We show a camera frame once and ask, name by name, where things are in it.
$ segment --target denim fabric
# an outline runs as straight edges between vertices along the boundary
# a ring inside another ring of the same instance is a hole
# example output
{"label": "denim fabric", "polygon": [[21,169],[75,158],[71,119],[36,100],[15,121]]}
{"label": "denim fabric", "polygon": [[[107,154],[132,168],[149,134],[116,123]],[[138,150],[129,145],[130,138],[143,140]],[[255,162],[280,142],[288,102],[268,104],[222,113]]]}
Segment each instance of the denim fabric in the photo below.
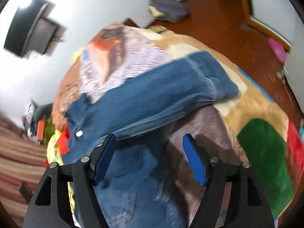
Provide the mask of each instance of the denim fabric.
{"label": "denim fabric", "polygon": [[128,79],[95,104],[82,94],[66,113],[71,137],[70,152],[62,155],[63,161],[70,164],[89,155],[108,133],[115,134],[118,148],[104,180],[94,188],[108,224],[117,228],[183,228],[160,127],[195,108],[237,94],[237,86],[208,52]]}
{"label": "denim fabric", "polygon": [[[118,140],[143,134],[237,94],[236,84],[206,51],[130,78],[95,104],[83,93],[66,112],[71,137],[63,161],[70,164],[89,155],[108,133]],[[77,137],[80,130],[83,135]]]}
{"label": "denim fabric", "polygon": [[118,143],[104,180],[94,187],[111,228],[186,227],[172,194],[164,146],[161,129]]}

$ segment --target brown floor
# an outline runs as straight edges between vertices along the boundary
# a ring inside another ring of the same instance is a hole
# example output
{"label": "brown floor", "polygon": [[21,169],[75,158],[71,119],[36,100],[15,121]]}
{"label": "brown floor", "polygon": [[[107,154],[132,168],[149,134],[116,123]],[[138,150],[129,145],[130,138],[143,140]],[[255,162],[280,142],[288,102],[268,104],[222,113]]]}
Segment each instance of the brown floor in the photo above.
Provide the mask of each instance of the brown floor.
{"label": "brown floor", "polygon": [[267,37],[249,27],[239,0],[186,0],[191,17],[172,24],[156,21],[175,33],[191,36],[208,47],[224,54],[238,65],[287,113],[298,128],[300,109],[288,86],[276,77],[282,65],[270,49]]}

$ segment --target pink object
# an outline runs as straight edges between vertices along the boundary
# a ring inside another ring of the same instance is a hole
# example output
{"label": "pink object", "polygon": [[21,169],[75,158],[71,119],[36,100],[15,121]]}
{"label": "pink object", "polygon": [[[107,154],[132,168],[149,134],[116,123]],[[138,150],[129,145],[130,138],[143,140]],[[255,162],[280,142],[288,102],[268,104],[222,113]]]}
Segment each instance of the pink object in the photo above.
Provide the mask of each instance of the pink object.
{"label": "pink object", "polygon": [[271,38],[268,38],[268,44],[273,50],[275,57],[279,60],[281,64],[284,64],[287,59],[287,54],[284,50],[283,45]]}

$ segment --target metal screw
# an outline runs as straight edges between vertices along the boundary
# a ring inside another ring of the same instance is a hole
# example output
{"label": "metal screw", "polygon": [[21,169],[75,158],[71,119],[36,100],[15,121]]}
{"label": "metal screw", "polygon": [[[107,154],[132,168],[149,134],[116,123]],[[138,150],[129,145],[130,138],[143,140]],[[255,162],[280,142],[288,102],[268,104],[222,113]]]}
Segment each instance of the metal screw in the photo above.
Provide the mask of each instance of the metal screw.
{"label": "metal screw", "polygon": [[248,162],[243,162],[242,165],[243,165],[244,168],[249,168],[250,167],[250,164]]}
{"label": "metal screw", "polygon": [[215,157],[215,156],[212,156],[210,158],[210,160],[213,162],[213,163],[217,163],[219,161],[218,157]]}
{"label": "metal screw", "polygon": [[57,166],[57,162],[50,163],[50,168],[55,168]]}
{"label": "metal screw", "polygon": [[90,158],[89,158],[88,156],[84,156],[84,157],[81,158],[81,162],[82,162],[82,163],[88,162],[89,159],[90,159]]}

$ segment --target jeans button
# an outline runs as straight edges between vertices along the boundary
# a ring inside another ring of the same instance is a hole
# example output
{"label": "jeans button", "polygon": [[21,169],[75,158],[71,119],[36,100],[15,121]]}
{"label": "jeans button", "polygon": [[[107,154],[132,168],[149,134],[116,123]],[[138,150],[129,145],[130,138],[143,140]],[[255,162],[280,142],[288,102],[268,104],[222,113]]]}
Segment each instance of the jeans button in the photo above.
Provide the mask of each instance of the jeans button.
{"label": "jeans button", "polygon": [[77,137],[80,137],[80,136],[82,136],[83,135],[83,131],[82,130],[80,130],[80,131],[78,131],[77,133],[76,133],[76,136]]}

